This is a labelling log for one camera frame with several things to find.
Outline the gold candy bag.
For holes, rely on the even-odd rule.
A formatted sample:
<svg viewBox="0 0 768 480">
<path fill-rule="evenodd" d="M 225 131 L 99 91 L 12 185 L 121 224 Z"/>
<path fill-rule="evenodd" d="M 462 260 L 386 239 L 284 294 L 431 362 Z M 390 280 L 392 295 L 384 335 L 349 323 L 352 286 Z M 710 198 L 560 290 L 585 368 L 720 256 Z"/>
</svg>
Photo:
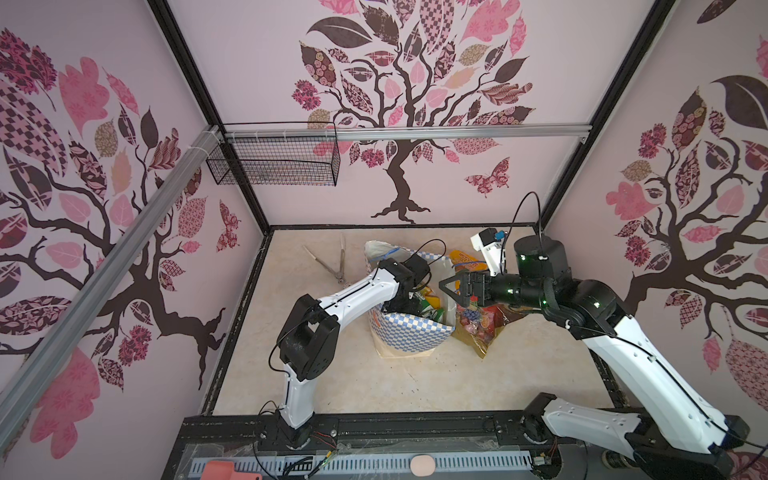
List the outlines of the gold candy bag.
<svg viewBox="0 0 768 480">
<path fill-rule="evenodd" d="M 507 305 L 490 307 L 456 307 L 456 328 L 453 336 L 473 348 L 484 359 L 494 340 L 507 325 L 529 314 L 530 308 L 512 308 Z"/>
</svg>

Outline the blue checkered paper bag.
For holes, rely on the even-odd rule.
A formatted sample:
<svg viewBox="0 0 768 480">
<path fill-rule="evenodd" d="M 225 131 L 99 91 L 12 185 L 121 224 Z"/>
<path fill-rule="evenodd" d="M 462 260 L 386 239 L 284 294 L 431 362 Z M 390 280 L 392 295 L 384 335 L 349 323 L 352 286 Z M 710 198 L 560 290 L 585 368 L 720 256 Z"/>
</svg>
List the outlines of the blue checkered paper bag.
<svg viewBox="0 0 768 480">
<path fill-rule="evenodd" d="M 428 252 L 419 255 L 429 263 L 431 272 L 421 289 L 430 287 L 438 295 L 445 309 L 445 323 L 422 318 L 419 312 L 384 312 L 383 306 L 375 306 L 368 313 L 369 325 L 376 349 L 383 358 L 429 356 L 456 328 L 457 304 L 438 286 L 441 280 L 455 273 L 450 259 Z"/>
</svg>

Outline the yellow orange snack bag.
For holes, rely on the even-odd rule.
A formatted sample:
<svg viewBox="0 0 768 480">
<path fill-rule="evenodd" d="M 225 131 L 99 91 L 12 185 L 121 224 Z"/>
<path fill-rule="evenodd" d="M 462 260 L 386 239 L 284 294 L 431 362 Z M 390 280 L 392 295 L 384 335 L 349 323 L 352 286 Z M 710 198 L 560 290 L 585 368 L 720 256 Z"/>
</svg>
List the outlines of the yellow orange snack bag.
<svg viewBox="0 0 768 480">
<path fill-rule="evenodd" d="M 487 264 L 482 259 L 477 259 L 472 255 L 463 252 L 461 250 L 453 250 L 449 254 L 449 259 L 453 265 L 455 271 L 484 271 L 487 269 Z"/>
</svg>

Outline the green snack bag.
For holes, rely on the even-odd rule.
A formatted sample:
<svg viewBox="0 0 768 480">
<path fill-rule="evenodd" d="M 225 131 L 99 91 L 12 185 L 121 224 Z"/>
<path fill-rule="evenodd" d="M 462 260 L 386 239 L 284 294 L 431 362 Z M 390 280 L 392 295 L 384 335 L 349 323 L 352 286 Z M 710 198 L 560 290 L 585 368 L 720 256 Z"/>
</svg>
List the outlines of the green snack bag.
<svg viewBox="0 0 768 480">
<path fill-rule="evenodd" d="M 430 287 L 417 291 L 419 297 L 419 316 L 438 324 L 445 323 L 445 309 L 437 294 Z"/>
</svg>

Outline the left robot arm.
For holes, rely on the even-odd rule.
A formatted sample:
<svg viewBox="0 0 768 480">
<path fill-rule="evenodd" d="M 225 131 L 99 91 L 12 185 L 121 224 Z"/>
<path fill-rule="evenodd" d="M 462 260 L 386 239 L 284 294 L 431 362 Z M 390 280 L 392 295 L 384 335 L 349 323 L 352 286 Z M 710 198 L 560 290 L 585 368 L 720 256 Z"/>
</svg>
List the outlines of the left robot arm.
<svg viewBox="0 0 768 480">
<path fill-rule="evenodd" d="M 404 261 L 388 258 L 335 294 L 319 299 L 305 294 L 296 300 L 276 340 L 284 364 L 280 371 L 286 375 L 277 429 L 290 447 L 309 440 L 317 379 L 332 363 L 340 333 L 378 305 L 407 300 L 429 277 L 428 261 L 417 254 Z"/>
</svg>

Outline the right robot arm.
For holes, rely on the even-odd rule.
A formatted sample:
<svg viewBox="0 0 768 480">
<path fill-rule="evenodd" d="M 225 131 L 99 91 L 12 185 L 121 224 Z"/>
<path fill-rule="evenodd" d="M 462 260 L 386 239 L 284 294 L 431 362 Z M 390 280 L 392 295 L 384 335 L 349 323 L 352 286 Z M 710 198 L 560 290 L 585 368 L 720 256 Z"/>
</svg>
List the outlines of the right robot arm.
<svg viewBox="0 0 768 480">
<path fill-rule="evenodd" d="M 517 272 L 505 270 L 498 231 L 476 235 L 487 265 L 439 283 L 457 305 L 530 310 L 567 330 L 617 374 L 640 402 L 628 413 L 583 407 L 539 393 L 520 421 L 538 444 L 560 438 L 590 443 L 634 462 L 652 479 L 728 479 L 730 451 L 745 444 L 746 422 L 706 402 L 651 343 L 613 289 L 573 277 L 564 245 L 531 235 L 514 244 Z"/>
</svg>

